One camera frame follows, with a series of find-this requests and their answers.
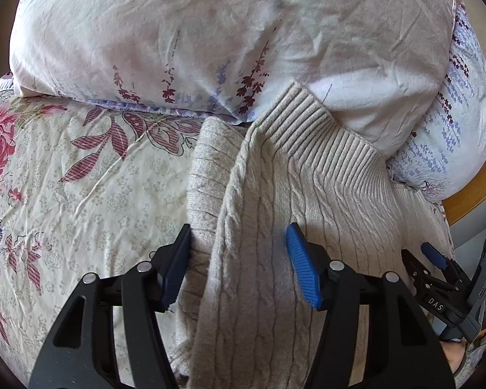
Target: blue gripper pad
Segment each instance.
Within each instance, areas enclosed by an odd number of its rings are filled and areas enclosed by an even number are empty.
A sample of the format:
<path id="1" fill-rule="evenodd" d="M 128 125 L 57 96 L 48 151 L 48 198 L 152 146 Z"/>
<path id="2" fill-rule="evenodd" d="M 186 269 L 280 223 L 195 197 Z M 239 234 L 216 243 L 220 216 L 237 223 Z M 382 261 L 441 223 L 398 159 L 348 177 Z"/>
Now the blue gripper pad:
<path id="1" fill-rule="evenodd" d="M 189 262 L 191 227 L 184 224 L 175 242 L 169 247 L 167 258 L 160 270 L 162 276 L 162 305 L 169 308 L 178 296 Z"/>
<path id="2" fill-rule="evenodd" d="M 430 243 L 421 244 L 421 252 L 426 256 L 429 261 L 439 269 L 446 269 L 448 266 L 448 259 L 438 252 L 434 246 Z"/>
<path id="3" fill-rule="evenodd" d="M 304 298 L 314 309 L 318 309 L 322 304 L 319 275 L 308 254 L 309 243 L 296 223 L 290 224 L 286 229 L 286 248 Z"/>

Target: bed sheet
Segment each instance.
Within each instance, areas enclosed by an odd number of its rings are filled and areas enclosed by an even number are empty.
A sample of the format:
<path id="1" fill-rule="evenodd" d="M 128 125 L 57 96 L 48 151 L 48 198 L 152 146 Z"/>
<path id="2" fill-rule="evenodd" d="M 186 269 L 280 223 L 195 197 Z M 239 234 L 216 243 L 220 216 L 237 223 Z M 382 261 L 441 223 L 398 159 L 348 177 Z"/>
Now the bed sheet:
<path id="1" fill-rule="evenodd" d="M 124 273 L 174 241 L 200 128 L 0 93 L 0 355 L 24 384 L 83 274 Z M 172 311 L 158 321 L 169 352 Z M 114 322 L 121 380 L 132 385 L 119 309 Z"/>

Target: pillowcase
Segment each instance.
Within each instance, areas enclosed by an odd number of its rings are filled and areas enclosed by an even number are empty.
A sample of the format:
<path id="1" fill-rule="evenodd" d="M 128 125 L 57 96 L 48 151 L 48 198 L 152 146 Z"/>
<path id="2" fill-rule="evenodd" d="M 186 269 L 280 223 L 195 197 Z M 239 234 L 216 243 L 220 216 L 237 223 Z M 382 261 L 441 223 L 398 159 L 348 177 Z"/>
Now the pillowcase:
<path id="1" fill-rule="evenodd" d="M 18 96 L 256 119 L 297 79 L 385 156 L 448 64 L 449 0 L 21 0 Z"/>
<path id="2" fill-rule="evenodd" d="M 486 161 L 486 60 L 463 0 L 445 80 L 408 141 L 387 160 L 392 177 L 438 202 L 461 190 Z"/>

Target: silver bolt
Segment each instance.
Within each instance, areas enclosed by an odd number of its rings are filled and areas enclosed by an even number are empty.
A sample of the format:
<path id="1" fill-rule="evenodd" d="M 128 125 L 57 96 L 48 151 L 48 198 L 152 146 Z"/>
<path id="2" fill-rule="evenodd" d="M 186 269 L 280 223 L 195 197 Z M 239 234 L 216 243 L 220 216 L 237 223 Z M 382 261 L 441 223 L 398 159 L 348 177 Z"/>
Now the silver bolt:
<path id="1" fill-rule="evenodd" d="M 86 275 L 83 277 L 83 283 L 84 284 L 91 284 L 92 282 L 95 282 L 96 276 L 93 272 L 88 272 Z"/>
<path id="2" fill-rule="evenodd" d="M 395 272 L 387 272 L 385 274 L 385 279 L 394 284 L 399 281 L 399 276 Z"/>
<path id="3" fill-rule="evenodd" d="M 340 260 L 332 260 L 330 268 L 332 271 L 341 271 L 344 268 L 344 264 Z"/>
<path id="4" fill-rule="evenodd" d="M 138 265 L 137 265 L 137 270 L 139 272 L 147 272 L 148 270 L 151 269 L 151 263 L 148 262 L 148 261 L 144 261 L 144 262 L 140 262 Z"/>

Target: beige sweater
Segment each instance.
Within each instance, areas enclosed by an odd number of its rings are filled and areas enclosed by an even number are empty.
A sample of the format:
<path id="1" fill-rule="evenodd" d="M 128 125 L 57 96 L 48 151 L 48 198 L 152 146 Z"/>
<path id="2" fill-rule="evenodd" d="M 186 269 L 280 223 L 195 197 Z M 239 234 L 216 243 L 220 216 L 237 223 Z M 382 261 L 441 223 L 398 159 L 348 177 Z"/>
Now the beige sweater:
<path id="1" fill-rule="evenodd" d="M 400 250 L 425 260 L 425 241 L 453 255 L 438 207 L 392 182 L 383 157 L 296 82 L 245 137 L 206 120 L 189 185 L 193 253 L 170 358 L 192 388 L 302 387 L 325 313 L 296 282 L 285 248 L 290 223 L 364 274 L 394 270 L 408 282 Z M 352 381 L 366 341 L 363 308 Z"/>

